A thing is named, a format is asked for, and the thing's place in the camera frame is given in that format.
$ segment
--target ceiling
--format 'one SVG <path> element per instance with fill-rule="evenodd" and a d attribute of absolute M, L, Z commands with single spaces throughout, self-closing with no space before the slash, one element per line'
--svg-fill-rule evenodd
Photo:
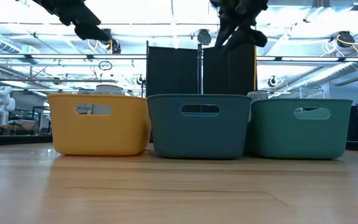
<path fill-rule="evenodd" d="M 269 9 L 257 18 L 257 29 L 268 37 L 268 44 L 258 48 L 257 55 L 327 57 L 343 54 L 358 57 L 353 47 L 338 47 L 339 51 L 332 53 L 324 49 L 331 36 L 342 30 L 349 30 L 358 42 L 358 11 L 352 11 L 350 7 L 282 6 L 276 4 L 279 1 L 270 2 Z M 217 12 L 209 0 L 87 0 L 85 3 L 101 19 L 100 28 L 112 30 L 113 37 L 120 42 L 122 54 L 145 54 L 147 40 L 154 46 L 196 49 L 198 43 L 192 37 L 199 29 L 209 29 L 213 38 L 211 44 L 214 44 L 219 28 Z M 31 50 L 41 54 L 106 53 L 101 47 L 93 49 L 95 41 L 77 38 L 73 26 L 62 25 L 57 17 L 27 0 L 0 0 L 0 37 L 19 47 L 31 46 Z M 118 84 L 125 89 L 140 88 L 134 81 L 139 74 L 145 74 L 144 60 L 123 60 L 113 64 L 114 72 L 105 72 L 103 77 L 114 73 Z M 29 67 L 12 68 L 21 73 L 30 70 Z M 272 75 L 288 83 L 318 68 L 312 65 L 259 65 L 259 88 L 269 89 L 267 80 Z M 95 72 L 84 67 L 33 67 L 33 72 L 39 71 L 42 71 L 40 77 L 82 79 L 94 78 Z M 95 83 L 65 85 L 93 88 Z"/>

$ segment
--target teal plastic bin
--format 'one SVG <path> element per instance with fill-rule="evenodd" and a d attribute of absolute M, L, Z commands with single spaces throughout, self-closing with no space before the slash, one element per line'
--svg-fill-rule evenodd
<path fill-rule="evenodd" d="M 164 94 L 148 98 L 154 149 L 176 159 L 238 159 L 244 152 L 251 98 L 241 95 Z M 219 112 L 184 111 L 216 105 Z"/>
<path fill-rule="evenodd" d="M 346 149 L 351 106 L 351 100 L 257 100 L 247 152 L 272 159 L 337 159 Z"/>

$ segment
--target humanoid robot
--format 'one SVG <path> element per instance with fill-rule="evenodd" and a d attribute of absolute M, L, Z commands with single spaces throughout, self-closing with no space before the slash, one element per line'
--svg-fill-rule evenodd
<path fill-rule="evenodd" d="M 9 112 L 15 110 L 15 99 L 11 98 L 12 87 L 0 86 L 0 124 L 5 125 L 8 122 Z"/>

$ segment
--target wood grain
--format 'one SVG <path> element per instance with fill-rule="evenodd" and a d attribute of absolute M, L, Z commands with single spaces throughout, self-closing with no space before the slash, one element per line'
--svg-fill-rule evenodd
<path fill-rule="evenodd" d="M 0 147 L 0 223 L 358 223 L 358 152 L 338 161 L 68 157 Z"/>

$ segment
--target black room divider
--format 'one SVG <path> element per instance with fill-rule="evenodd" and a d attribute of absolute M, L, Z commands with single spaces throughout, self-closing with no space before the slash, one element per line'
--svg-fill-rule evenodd
<path fill-rule="evenodd" d="M 149 47 L 146 96 L 198 93 L 197 50 Z"/>
<path fill-rule="evenodd" d="M 257 90 L 253 45 L 242 45 L 227 54 L 221 48 L 204 49 L 203 93 L 246 95 Z"/>

